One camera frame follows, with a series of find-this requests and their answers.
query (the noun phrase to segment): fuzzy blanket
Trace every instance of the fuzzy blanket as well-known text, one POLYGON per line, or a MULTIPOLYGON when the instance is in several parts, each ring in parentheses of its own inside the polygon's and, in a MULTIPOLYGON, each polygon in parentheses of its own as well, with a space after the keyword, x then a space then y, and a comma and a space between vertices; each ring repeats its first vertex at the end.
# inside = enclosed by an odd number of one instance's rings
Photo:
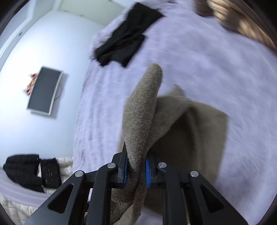
POLYGON ((159 8, 165 17, 146 30, 147 38, 127 68, 117 62, 101 67, 93 54, 126 11, 92 39, 92 61, 76 123, 73 171, 90 172, 111 161, 120 145, 126 99, 148 66, 158 63, 163 70, 158 95, 177 84, 186 97, 229 116, 215 187, 249 225, 257 224, 277 193, 275 53, 227 31, 213 17, 198 16, 192 0, 144 4, 159 8))

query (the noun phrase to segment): beige cloth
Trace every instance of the beige cloth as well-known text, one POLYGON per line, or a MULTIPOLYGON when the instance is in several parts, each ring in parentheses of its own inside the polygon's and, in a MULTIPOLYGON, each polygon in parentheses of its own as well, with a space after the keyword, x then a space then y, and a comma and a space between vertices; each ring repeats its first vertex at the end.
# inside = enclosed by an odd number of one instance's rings
POLYGON ((212 14, 224 27, 239 32, 251 39, 259 41, 268 47, 275 49, 276 46, 256 23, 242 9, 229 0, 194 0, 195 12, 201 16, 212 14))
POLYGON ((212 184, 217 177, 226 114, 184 96, 157 97, 161 81, 160 66, 151 64, 124 108, 122 129, 129 158, 128 184, 125 189, 112 192, 111 224, 137 221, 147 192, 145 158, 150 149, 177 170, 197 170, 212 184))

